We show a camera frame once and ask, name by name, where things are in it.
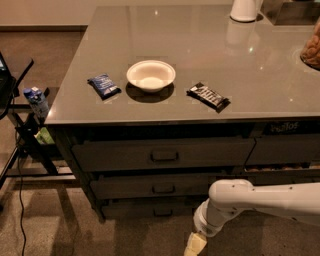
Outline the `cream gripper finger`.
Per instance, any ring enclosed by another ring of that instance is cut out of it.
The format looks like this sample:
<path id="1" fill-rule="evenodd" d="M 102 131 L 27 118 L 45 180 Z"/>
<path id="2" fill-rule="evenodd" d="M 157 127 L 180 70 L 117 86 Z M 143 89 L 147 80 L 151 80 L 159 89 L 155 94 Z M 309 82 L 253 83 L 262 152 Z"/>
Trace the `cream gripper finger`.
<path id="1" fill-rule="evenodd" d="M 200 234 L 192 232 L 189 235 L 184 256 L 198 256 L 207 244 L 207 238 Z"/>

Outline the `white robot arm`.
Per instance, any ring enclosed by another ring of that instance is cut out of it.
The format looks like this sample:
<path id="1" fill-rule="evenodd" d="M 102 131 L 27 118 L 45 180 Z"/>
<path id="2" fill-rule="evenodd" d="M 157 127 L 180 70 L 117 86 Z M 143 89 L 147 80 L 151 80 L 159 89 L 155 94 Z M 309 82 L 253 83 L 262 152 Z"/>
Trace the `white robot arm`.
<path id="1" fill-rule="evenodd" d="M 230 220 L 247 210 L 320 225 L 320 183 L 254 186 L 245 179 L 218 180 L 208 199 L 195 211 L 195 231 L 189 235 L 184 256 L 198 256 Z"/>

